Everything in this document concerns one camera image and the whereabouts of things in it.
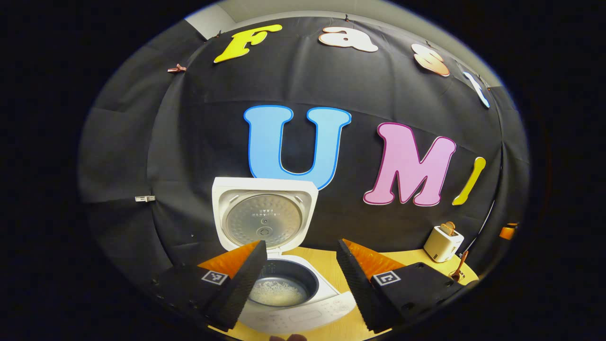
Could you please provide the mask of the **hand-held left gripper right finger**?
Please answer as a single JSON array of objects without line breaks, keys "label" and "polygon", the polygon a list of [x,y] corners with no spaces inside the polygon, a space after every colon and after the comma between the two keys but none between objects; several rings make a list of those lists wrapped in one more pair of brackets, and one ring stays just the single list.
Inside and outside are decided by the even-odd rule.
[{"label": "hand-held left gripper right finger", "polygon": [[376,334],[426,320],[474,286],[464,259],[437,263],[424,250],[380,253],[339,239],[336,259],[366,327]]}]

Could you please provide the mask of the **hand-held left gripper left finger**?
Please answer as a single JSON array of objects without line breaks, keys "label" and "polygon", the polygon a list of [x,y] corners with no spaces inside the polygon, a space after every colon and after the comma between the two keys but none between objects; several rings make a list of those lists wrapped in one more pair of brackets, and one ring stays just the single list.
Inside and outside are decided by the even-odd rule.
[{"label": "hand-held left gripper left finger", "polygon": [[258,240],[198,265],[175,266],[154,278],[154,298],[203,328],[227,332],[266,261],[266,242]]}]

